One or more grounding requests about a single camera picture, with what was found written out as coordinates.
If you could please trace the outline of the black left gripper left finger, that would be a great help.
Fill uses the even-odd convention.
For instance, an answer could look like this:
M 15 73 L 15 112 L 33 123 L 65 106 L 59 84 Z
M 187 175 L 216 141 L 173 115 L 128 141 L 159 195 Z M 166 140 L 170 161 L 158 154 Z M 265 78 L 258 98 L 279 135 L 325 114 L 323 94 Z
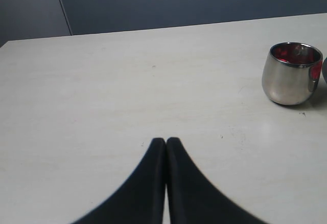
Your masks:
M 162 223 L 166 190 L 166 143 L 154 138 L 126 181 L 75 223 Z

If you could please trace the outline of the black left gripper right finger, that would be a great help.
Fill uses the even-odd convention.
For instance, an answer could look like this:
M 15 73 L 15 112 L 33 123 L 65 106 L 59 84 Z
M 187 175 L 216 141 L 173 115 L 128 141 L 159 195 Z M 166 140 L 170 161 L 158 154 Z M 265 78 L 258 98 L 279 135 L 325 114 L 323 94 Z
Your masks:
M 179 138 L 166 144 L 171 223 L 264 223 L 220 192 L 197 168 Z

